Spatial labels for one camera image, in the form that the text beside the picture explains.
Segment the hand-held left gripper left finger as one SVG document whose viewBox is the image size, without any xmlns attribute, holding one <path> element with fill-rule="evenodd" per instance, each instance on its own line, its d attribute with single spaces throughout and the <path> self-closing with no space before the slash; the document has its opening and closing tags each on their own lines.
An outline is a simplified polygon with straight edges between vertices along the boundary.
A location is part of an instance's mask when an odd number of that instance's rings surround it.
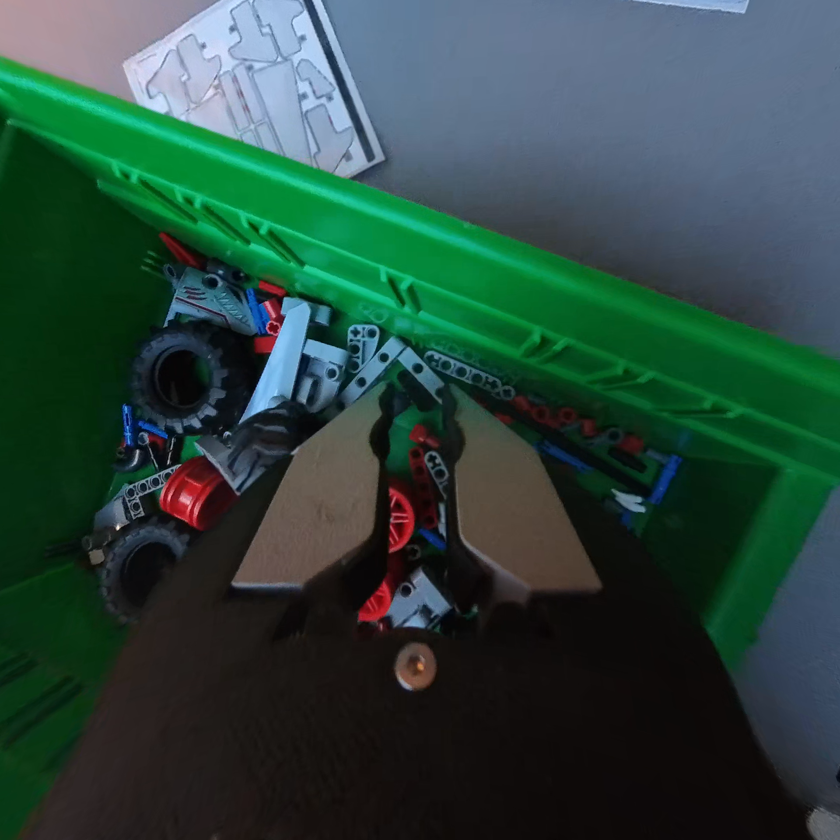
<svg viewBox="0 0 840 840">
<path fill-rule="evenodd" d="M 355 616 L 383 582 L 393 383 L 359 397 L 299 447 L 232 580 L 249 595 L 334 603 Z"/>
</svg>

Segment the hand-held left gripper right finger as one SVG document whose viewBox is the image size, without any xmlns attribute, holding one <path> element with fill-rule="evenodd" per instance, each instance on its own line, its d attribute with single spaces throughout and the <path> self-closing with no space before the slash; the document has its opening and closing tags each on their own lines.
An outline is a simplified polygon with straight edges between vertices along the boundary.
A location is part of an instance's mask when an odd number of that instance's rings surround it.
<svg viewBox="0 0 840 840">
<path fill-rule="evenodd" d="M 442 394 L 449 473 L 448 588 L 486 627 L 494 613 L 603 584 L 534 449 L 456 386 Z"/>
</svg>

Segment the pile of small lego pieces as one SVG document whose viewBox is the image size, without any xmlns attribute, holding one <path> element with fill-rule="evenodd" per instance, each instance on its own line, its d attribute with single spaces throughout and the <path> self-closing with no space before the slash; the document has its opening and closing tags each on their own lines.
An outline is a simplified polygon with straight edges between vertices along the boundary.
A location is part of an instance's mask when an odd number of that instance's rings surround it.
<svg viewBox="0 0 840 840">
<path fill-rule="evenodd" d="M 572 407 L 554 408 L 517 394 L 504 381 L 450 355 L 435 350 L 419 352 L 395 335 L 384 339 L 375 323 L 351 324 L 344 346 L 315 338 L 315 328 L 328 328 L 331 324 L 333 311 L 329 306 L 291 297 L 286 289 L 266 280 L 254 283 L 241 269 L 221 259 L 200 257 L 168 234 L 161 234 L 160 238 L 174 258 L 160 265 L 161 273 L 164 264 L 184 264 L 225 275 L 246 291 L 258 333 L 246 337 L 233 332 L 255 359 L 257 383 L 288 311 L 298 300 L 310 303 L 308 339 L 289 400 L 304 405 L 325 423 L 383 382 L 392 370 L 396 382 L 395 415 L 410 410 L 414 416 L 430 416 L 441 404 L 447 377 L 480 391 L 478 403 L 489 408 L 503 424 L 527 428 L 536 434 L 533 446 L 539 455 L 559 461 L 580 476 L 601 476 L 607 488 L 605 509 L 631 531 L 638 531 L 637 523 L 645 522 L 649 509 L 665 500 L 678 474 L 683 462 L 678 455 L 660 453 L 620 427 L 598 427 L 594 418 L 580 415 Z M 153 327 L 150 336 L 154 329 L 163 327 L 164 323 Z M 138 351 L 145 341 L 139 344 Z M 132 393 L 131 397 L 131 402 L 121 407 L 122 442 L 112 466 L 121 475 L 121 487 L 95 514 L 91 532 L 80 541 L 98 578 L 104 552 L 121 529 L 144 518 L 170 516 L 160 508 L 161 492 L 178 466 L 188 459 L 206 456 L 241 498 L 269 467 L 295 453 L 274 463 L 248 454 L 236 471 L 230 471 L 228 440 L 240 419 L 236 425 L 215 434 L 168 433 L 143 419 Z"/>
</svg>

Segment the green plastic bin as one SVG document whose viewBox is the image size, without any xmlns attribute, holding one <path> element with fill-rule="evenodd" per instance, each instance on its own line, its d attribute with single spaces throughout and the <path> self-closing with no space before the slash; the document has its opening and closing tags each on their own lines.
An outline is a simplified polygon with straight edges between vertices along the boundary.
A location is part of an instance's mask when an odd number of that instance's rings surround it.
<svg viewBox="0 0 840 840">
<path fill-rule="evenodd" d="M 675 453 L 642 527 L 730 668 L 838 486 L 838 363 L 443 213 L 2 59 L 2 838 L 125 632 L 45 549 L 111 486 L 173 236 Z"/>
</svg>

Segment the red lego wheel hub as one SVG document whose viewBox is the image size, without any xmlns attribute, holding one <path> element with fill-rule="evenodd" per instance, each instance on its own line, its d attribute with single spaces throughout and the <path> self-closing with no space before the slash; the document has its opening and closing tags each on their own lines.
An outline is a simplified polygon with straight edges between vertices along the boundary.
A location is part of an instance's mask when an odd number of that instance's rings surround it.
<svg viewBox="0 0 840 840">
<path fill-rule="evenodd" d="M 166 481 L 160 508 L 199 532 L 214 528 L 237 503 L 239 496 L 206 457 L 197 456 L 179 465 Z"/>
<path fill-rule="evenodd" d="M 414 495 L 411 487 L 396 476 L 388 479 L 389 514 L 389 554 L 405 549 L 410 542 L 417 525 L 414 508 Z"/>
<path fill-rule="evenodd" d="M 393 578 L 387 574 L 373 594 L 366 600 L 358 611 L 360 623 L 378 623 L 391 608 L 396 584 Z"/>
</svg>

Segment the long light grey lego panel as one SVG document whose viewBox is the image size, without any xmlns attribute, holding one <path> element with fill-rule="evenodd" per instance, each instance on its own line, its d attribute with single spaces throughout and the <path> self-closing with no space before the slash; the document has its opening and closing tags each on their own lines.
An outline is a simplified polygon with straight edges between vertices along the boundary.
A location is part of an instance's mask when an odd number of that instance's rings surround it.
<svg viewBox="0 0 840 840">
<path fill-rule="evenodd" d="M 298 300 L 288 311 L 241 423 L 291 399 L 311 320 L 312 308 L 306 301 Z"/>
</svg>

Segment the grey printed lego panel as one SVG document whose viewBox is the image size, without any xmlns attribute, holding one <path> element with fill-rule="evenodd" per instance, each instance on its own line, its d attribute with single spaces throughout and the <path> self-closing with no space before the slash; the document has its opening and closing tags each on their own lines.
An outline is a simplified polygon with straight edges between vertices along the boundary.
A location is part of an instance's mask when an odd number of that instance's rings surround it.
<svg viewBox="0 0 840 840">
<path fill-rule="evenodd" d="M 164 264 L 162 273 L 173 288 L 164 326 L 186 317 L 207 321 L 246 337 L 257 335 L 257 321 L 246 291 L 225 275 L 172 263 Z"/>
</svg>

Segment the small black rubber tyre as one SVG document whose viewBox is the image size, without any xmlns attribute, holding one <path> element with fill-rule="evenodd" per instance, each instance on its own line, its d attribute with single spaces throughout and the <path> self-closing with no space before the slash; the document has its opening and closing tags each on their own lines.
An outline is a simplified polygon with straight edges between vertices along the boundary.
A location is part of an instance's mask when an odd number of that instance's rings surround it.
<svg viewBox="0 0 840 840">
<path fill-rule="evenodd" d="M 235 332 L 172 322 L 154 329 L 133 360 L 133 403 L 168 433 L 215 434 L 236 425 L 257 378 L 256 361 Z"/>
<path fill-rule="evenodd" d="M 107 611 L 123 625 L 136 623 L 152 592 L 179 564 L 195 532 L 163 514 L 121 529 L 104 552 L 99 591 Z"/>
</svg>

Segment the white sticker sheet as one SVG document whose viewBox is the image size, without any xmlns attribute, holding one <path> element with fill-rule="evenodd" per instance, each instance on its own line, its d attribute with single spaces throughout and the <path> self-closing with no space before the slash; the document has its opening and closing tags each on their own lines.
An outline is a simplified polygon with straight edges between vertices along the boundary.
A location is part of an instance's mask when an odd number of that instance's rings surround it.
<svg viewBox="0 0 840 840">
<path fill-rule="evenodd" d="M 123 62 L 140 105 L 353 178 L 385 153 L 321 1 L 220 1 Z"/>
</svg>

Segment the white paper sheet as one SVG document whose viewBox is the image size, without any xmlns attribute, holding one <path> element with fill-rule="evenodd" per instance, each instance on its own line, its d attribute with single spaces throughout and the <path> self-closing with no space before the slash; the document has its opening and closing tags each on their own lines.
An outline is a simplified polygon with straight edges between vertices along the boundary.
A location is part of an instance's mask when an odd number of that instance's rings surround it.
<svg viewBox="0 0 840 840">
<path fill-rule="evenodd" d="M 712 12 L 722 14 L 745 14 L 750 1 L 707 1 L 707 0 L 654 0 L 654 1 L 637 1 L 638 3 L 653 4 L 667 7 L 679 7 L 692 9 L 701 12 Z"/>
</svg>

